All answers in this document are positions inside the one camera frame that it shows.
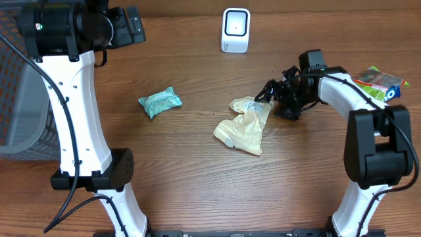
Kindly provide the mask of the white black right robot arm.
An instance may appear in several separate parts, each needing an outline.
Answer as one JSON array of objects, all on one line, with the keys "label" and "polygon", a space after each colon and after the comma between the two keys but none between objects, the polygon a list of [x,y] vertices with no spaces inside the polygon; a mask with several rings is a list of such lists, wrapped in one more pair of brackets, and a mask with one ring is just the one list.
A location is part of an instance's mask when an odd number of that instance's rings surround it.
[{"label": "white black right robot arm", "polygon": [[386,194],[412,187],[420,174],[409,111],[371,97],[344,68],[326,65],[319,49],[302,53],[299,66],[283,77],[268,81],[255,101],[278,101],[278,116],[289,120],[323,103],[347,121],[343,163],[350,182],[341,204],[326,227],[295,229],[293,235],[385,236],[384,230],[368,228],[376,208]]}]

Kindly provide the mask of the teal wrapper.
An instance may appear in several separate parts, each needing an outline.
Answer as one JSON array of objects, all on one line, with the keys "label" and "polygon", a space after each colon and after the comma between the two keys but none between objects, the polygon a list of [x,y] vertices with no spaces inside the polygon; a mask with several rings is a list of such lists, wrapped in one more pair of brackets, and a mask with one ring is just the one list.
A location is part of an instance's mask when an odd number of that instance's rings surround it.
[{"label": "teal wrapper", "polygon": [[159,113],[179,107],[182,101],[178,95],[175,94],[173,87],[168,87],[164,91],[138,99],[143,106],[145,112],[153,119]]}]

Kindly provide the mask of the blue Oreo cookie pack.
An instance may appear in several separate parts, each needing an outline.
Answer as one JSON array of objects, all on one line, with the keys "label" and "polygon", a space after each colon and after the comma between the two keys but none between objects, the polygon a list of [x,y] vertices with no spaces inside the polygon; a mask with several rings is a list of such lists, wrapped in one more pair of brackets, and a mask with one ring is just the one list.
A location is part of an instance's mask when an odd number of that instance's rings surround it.
[{"label": "blue Oreo cookie pack", "polygon": [[383,101],[386,102],[386,101],[392,100],[392,99],[394,99],[396,97],[400,97],[400,96],[401,96],[401,87],[400,86],[392,86],[387,90]]}]

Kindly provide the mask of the green snack bag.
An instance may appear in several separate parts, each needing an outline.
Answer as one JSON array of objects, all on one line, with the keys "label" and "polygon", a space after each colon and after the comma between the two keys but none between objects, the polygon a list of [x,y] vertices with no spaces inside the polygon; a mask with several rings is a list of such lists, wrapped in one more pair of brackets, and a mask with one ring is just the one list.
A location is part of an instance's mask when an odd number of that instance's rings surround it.
[{"label": "green snack bag", "polygon": [[383,101],[387,90],[392,86],[410,86],[406,80],[384,73],[375,66],[361,72],[353,81],[371,97],[379,101]]}]

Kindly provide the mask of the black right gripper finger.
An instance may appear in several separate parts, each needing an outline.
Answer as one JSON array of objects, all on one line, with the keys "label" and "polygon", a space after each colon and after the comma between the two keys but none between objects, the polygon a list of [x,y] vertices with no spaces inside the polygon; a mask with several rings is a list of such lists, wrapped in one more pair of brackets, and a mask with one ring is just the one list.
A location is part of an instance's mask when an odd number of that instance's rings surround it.
[{"label": "black right gripper finger", "polygon": [[260,92],[271,92],[272,93],[272,99],[277,99],[279,96],[280,91],[280,84],[279,82],[275,81],[274,79],[267,81],[265,86]]},{"label": "black right gripper finger", "polygon": [[259,103],[270,103],[272,96],[271,92],[259,92],[259,94],[254,98],[254,101]]}]

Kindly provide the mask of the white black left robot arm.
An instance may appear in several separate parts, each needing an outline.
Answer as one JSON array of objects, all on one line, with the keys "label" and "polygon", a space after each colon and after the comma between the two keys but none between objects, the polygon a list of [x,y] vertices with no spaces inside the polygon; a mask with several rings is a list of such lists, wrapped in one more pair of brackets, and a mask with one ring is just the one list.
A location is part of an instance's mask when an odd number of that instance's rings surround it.
[{"label": "white black left robot arm", "polygon": [[18,31],[25,61],[47,88],[59,135],[61,162],[51,186],[91,192],[115,236],[146,236],[149,223],[131,185],[133,153],[107,145],[94,88],[96,53],[145,41],[138,9],[112,8],[107,1],[29,2],[21,8]]}]

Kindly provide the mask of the beige snack bag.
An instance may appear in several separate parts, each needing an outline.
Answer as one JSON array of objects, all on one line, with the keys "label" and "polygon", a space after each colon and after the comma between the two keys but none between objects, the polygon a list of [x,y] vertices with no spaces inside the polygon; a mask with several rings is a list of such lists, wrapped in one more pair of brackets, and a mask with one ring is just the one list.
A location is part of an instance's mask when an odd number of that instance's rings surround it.
[{"label": "beige snack bag", "polygon": [[234,99],[230,108],[238,113],[233,120],[223,120],[213,134],[230,148],[236,148],[253,155],[262,153],[262,133],[274,108],[273,102],[256,102],[254,97]]}]

